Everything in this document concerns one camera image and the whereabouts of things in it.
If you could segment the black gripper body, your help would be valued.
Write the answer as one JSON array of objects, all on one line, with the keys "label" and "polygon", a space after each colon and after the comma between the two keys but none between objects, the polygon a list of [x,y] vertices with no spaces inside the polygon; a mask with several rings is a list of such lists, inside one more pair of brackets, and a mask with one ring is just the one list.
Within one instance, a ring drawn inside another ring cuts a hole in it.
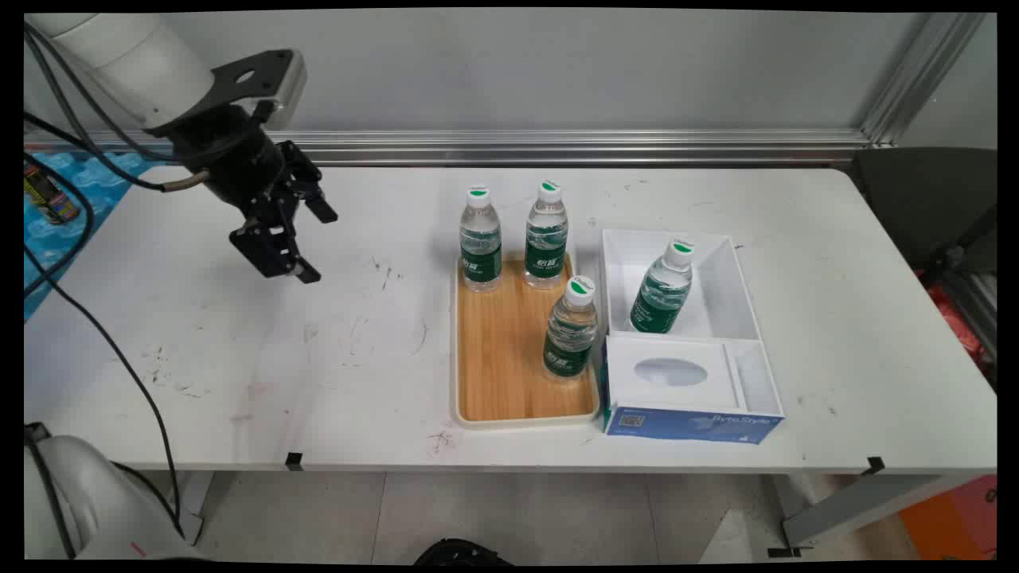
[{"label": "black gripper body", "polygon": [[245,219],[294,216],[294,192],[287,184],[301,173],[301,151],[294,142],[273,142],[263,131],[274,112],[273,106],[252,113],[219,106],[169,128],[176,160],[193,173],[206,170],[205,185]]}]

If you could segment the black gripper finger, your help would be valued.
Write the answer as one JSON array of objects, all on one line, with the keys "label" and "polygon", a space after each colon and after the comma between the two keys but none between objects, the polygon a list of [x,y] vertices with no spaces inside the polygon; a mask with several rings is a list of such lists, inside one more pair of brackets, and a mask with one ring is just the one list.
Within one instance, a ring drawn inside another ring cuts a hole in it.
[{"label": "black gripper finger", "polygon": [[338,221],[338,214],[332,208],[321,189],[322,174],[320,169],[294,145],[292,141],[284,141],[278,145],[284,160],[283,183],[285,188],[318,218],[322,224],[333,224]]},{"label": "black gripper finger", "polygon": [[244,224],[229,233],[229,242],[262,276],[320,282],[319,271],[302,257],[296,243],[298,209],[298,203],[252,203]]}]

